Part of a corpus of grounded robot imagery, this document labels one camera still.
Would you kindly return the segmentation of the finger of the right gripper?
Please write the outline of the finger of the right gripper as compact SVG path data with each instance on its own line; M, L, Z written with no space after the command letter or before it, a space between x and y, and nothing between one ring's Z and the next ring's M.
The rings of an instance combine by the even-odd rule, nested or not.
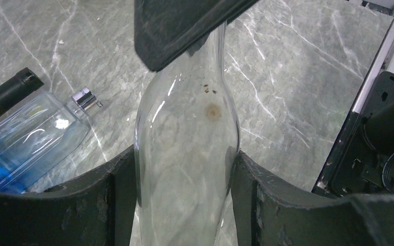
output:
M159 72L254 4L254 0L134 1L135 51L150 71Z

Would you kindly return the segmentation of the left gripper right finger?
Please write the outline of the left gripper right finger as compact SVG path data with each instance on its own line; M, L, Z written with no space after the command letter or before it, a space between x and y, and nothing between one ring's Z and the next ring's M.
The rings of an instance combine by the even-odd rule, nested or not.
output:
M243 152L234 165L239 245L394 245L394 195L331 199L286 182Z

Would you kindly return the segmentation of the small clear glass bottle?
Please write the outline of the small clear glass bottle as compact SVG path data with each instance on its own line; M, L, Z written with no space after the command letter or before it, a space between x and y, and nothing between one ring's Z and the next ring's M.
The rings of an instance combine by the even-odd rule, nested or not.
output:
M156 73L136 116L142 245L213 245L240 148L224 80L226 24Z

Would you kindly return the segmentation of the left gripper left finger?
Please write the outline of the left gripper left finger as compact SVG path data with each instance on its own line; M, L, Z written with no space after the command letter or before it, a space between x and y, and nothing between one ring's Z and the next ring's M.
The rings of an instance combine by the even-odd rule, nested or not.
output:
M0 192L0 245L129 245L136 197L128 147L43 192Z

